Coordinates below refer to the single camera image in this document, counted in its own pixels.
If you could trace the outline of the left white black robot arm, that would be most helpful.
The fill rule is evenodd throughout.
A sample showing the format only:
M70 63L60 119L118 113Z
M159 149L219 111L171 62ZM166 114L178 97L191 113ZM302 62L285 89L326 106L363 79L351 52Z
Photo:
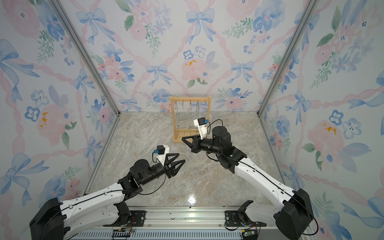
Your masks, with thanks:
M126 201L142 195L143 185L161 176L176 176L186 162L178 157L178 153L166 154L163 163L154 165L140 159L125 177L109 187L72 200L46 201L30 222L32 239L68 240L96 227L130 226L134 217Z

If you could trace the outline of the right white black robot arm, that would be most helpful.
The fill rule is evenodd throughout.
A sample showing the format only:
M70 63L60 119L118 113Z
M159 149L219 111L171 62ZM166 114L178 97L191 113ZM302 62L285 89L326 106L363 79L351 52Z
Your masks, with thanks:
M298 240L314 217L309 194L303 190L294 190L277 181L259 168L245 153L233 146L231 135L225 127L217 126L212 130L212 138L207 137L207 128L200 126L199 134L183 137L182 141L193 153L205 151L215 154L222 167L243 178L274 205L272 218L277 228L290 240Z

